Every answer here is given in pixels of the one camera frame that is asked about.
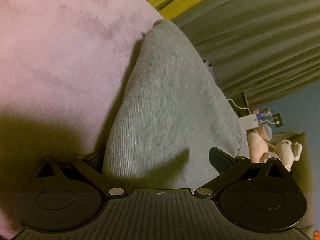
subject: pink blanket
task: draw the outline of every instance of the pink blanket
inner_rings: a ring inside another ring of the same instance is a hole
[[[146,0],[0,0],[0,235],[14,192],[45,156],[103,150],[141,39]]]

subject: orange object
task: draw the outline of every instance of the orange object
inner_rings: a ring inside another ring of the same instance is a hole
[[[320,231],[317,230],[313,233],[312,240],[320,240]]]

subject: curtain fold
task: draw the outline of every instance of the curtain fold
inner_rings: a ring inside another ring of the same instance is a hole
[[[172,20],[252,106],[320,79],[320,0],[203,0]]]

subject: gray garment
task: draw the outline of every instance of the gray garment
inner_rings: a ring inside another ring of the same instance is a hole
[[[170,21],[146,34],[112,126],[102,174],[119,187],[191,188],[218,176],[211,147],[240,150],[238,117]]]

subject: white power strip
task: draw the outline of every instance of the white power strip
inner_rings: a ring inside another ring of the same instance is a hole
[[[259,127],[259,122],[256,114],[250,114],[239,118],[240,125],[246,129],[254,129]]]

